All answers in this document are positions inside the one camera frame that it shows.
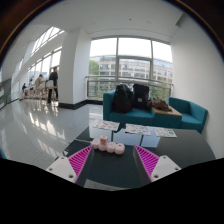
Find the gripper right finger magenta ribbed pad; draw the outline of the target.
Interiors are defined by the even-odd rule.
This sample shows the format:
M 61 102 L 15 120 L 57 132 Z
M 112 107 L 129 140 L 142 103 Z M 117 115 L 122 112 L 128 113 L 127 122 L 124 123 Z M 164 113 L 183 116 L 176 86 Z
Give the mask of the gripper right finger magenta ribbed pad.
M 167 155 L 157 156 L 153 152 L 135 145 L 134 160 L 144 185 L 155 182 L 180 170 L 180 167 Z

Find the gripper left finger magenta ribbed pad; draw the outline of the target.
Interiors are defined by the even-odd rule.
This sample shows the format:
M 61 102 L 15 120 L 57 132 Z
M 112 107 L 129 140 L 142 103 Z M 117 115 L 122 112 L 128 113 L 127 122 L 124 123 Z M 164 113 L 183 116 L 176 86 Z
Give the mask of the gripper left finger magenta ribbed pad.
M 93 146 L 85 147 L 69 157 L 60 156 L 47 171 L 72 183 L 85 183 L 93 159 Z

